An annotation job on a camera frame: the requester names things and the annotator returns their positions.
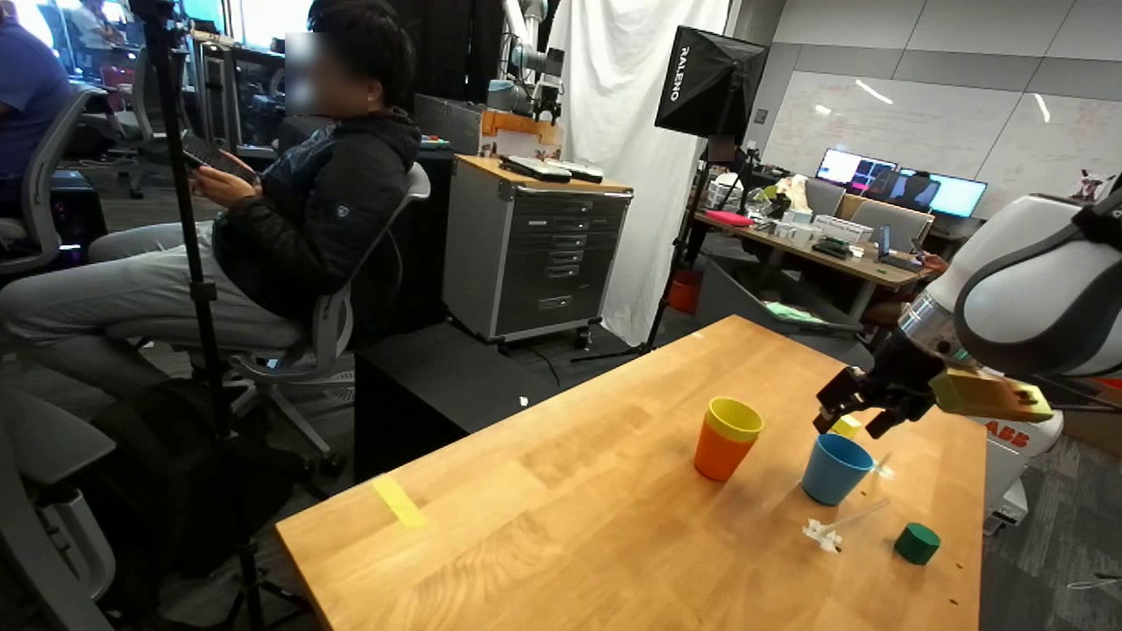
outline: yellow tape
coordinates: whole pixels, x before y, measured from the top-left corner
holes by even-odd
[[[374,496],[398,517],[398,521],[405,521],[406,530],[422,530],[423,525],[422,507],[415,506],[415,499],[393,478],[380,478],[374,482]]]

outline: wire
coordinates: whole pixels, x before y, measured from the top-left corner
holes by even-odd
[[[389,295],[393,295],[393,301],[399,297],[399,288],[405,288],[405,280],[406,280],[406,260],[405,260],[405,253],[399,253],[399,242],[393,239],[393,228],[387,232],[387,239],[389,239],[389,250],[393,250],[393,285],[389,285]]]
[[[555,365],[545,350],[537,350],[537,347],[526,347],[526,350],[530,350],[530,354],[537,354],[539,361],[546,361],[546,367],[552,367],[552,375],[555,375],[559,388],[566,388],[566,379],[561,379],[559,365]]]
[[[632,354],[644,354],[644,347],[623,347],[623,350],[613,350],[613,354],[573,359],[568,365],[595,365],[595,361],[613,361],[613,359],[632,359]]]

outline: light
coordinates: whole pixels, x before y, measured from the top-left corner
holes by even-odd
[[[853,81],[857,88],[864,88],[869,98],[877,98],[877,103],[884,103],[884,104],[890,104],[890,98],[888,95],[880,95],[874,83],[867,83],[867,81]]]
[[[118,5],[101,5],[101,14],[104,14],[104,20],[111,20],[111,24],[118,24],[118,20],[125,20],[125,17],[129,17],[129,12],[125,12],[125,6],[118,6]]]
[[[50,24],[42,20],[42,12],[36,0],[15,0],[15,17],[22,20],[26,32],[33,32],[38,44],[47,44],[50,49],[57,49],[57,35],[50,32]]]
[[[1032,95],[1032,98],[1037,98],[1040,121],[1046,121],[1046,128],[1047,128],[1047,122],[1053,122],[1053,109],[1047,109],[1046,95],[1037,93],[1037,95]]]

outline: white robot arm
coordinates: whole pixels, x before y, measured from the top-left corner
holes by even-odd
[[[816,428],[884,406],[869,436],[923,417],[946,365],[1012,379],[1122,372],[1122,197],[1098,208],[1020,197],[949,260],[874,367],[846,367],[821,393]]]
[[[1098,212],[1020,197],[923,292],[901,330],[945,361],[968,350],[1011,375],[1122,367],[1122,239]]]

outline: orange cup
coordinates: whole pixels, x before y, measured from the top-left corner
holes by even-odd
[[[739,461],[756,446],[766,422],[739,400],[710,400],[694,469],[710,482],[729,482]]]

